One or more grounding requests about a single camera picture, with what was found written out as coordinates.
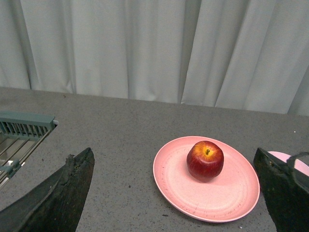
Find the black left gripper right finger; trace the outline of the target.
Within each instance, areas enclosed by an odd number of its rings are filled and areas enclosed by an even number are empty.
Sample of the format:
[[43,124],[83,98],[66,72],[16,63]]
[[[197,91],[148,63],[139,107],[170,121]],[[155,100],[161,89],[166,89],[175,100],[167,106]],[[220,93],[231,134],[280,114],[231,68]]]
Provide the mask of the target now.
[[309,177],[295,167],[308,152],[291,156],[287,162],[258,148],[253,159],[267,210],[278,232],[309,230]]

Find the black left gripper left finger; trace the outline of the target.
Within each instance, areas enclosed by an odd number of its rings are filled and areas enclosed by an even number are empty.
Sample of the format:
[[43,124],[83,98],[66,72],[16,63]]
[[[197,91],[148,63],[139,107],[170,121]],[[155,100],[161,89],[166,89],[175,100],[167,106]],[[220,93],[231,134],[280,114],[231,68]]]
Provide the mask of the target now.
[[74,232],[80,221],[95,165],[91,148],[66,163],[0,212],[2,232]]

